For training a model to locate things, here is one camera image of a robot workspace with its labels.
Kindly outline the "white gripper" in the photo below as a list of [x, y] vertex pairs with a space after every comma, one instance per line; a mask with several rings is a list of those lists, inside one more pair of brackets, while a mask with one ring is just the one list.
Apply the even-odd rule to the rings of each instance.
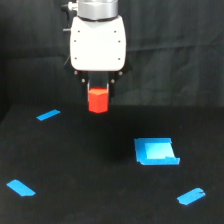
[[65, 65], [71, 64], [82, 82], [83, 96], [88, 98], [89, 89], [107, 73], [102, 86], [107, 88], [109, 99], [114, 97], [115, 82], [131, 70], [123, 18], [87, 21], [76, 16], [66, 30], [70, 32], [70, 55]]

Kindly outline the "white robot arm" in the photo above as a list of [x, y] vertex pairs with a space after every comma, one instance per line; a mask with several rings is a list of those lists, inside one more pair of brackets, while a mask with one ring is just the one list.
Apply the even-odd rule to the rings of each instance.
[[70, 34], [69, 56], [64, 64], [73, 69], [86, 91], [103, 80], [108, 98], [125, 73], [126, 31], [118, 13], [118, 0], [75, 0], [61, 5], [67, 15], [64, 33]]

